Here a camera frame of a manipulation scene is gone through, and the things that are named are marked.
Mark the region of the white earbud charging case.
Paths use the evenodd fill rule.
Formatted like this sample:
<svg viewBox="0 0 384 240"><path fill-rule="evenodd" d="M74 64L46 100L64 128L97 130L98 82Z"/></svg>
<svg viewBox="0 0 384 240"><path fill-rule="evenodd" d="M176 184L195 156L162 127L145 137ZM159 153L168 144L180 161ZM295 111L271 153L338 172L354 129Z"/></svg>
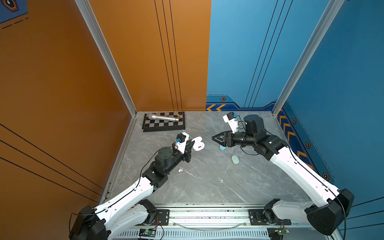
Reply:
<svg viewBox="0 0 384 240"><path fill-rule="evenodd" d="M196 137L196 138L192 139L192 141L194 142L194 144L193 144L194 151L198 152L198 151L201 151L204 149L205 143L203 143L202 137Z"/></svg>

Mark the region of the mint green earbud charging case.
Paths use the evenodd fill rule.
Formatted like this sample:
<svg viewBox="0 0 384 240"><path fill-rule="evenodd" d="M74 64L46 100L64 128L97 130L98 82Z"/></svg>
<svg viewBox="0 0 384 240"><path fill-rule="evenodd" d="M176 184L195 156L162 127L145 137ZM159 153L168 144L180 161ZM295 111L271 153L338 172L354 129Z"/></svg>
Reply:
<svg viewBox="0 0 384 240"><path fill-rule="evenodd" d="M233 162L234 165L238 165L238 164L240 163L240 159L239 159L239 157L236 156L236 155L232 155L232 156L231 156L231 160L232 160L232 162Z"/></svg>

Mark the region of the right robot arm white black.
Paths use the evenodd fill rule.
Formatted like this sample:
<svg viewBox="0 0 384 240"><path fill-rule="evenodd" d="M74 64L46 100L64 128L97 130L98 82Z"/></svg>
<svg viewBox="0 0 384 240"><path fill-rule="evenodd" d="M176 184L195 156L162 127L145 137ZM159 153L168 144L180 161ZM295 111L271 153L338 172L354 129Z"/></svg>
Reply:
<svg viewBox="0 0 384 240"><path fill-rule="evenodd" d="M347 223L355 196L348 189L340 190L326 181L291 150L288 143L265 128L258 115L243 118L244 130L238 130L237 115L223 117L231 130L219 133L212 140L223 147L251 146L258 156L283 170L309 196L308 202L287 202L273 199L263 210L262 221L268 225L294 220L310 224L319 233L330 236L340 224Z"/></svg>

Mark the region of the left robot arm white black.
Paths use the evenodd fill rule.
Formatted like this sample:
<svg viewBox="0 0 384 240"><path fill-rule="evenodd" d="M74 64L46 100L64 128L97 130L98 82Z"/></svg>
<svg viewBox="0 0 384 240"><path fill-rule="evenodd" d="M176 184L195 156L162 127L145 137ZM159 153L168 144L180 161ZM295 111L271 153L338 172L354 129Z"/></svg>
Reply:
<svg viewBox="0 0 384 240"><path fill-rule="evenodd" d="M123 231L136 225L156 222L157 208L148 196L159 189L170 172L180 162L190 162L192 151L200 151L205 144L201 137L177 141L163 147L150 158L149 168L142 168L140 177L114 198L94 208L84 207L69 230L71 240L113 240Z"/></svg>

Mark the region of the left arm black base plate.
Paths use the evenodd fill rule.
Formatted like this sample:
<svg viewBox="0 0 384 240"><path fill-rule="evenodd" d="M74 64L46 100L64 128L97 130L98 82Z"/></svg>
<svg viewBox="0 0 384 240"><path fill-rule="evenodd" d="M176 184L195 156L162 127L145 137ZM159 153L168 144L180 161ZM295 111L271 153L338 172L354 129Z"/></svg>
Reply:
<svg viewBox="0 0 384 240"><path fill-rule="evenodd" d="M143 223L138 224L138 226L156 226L160 224L162 226L168 226L170 220L170 210L169 209L157 209L154 217L145 220Z"/></svg>

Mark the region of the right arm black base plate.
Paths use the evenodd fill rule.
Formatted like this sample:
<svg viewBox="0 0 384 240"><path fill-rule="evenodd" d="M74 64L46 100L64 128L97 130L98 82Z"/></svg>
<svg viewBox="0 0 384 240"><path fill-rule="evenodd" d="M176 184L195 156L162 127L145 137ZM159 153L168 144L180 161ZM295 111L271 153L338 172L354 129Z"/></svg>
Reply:
<svg viewBox="0 0 384 240"><path fill-rule="evenodd" d="M252 226L274 226L274 225L291 225L291 220L281 220L270 210L250 209L248 210L249 218Z"/></svg>

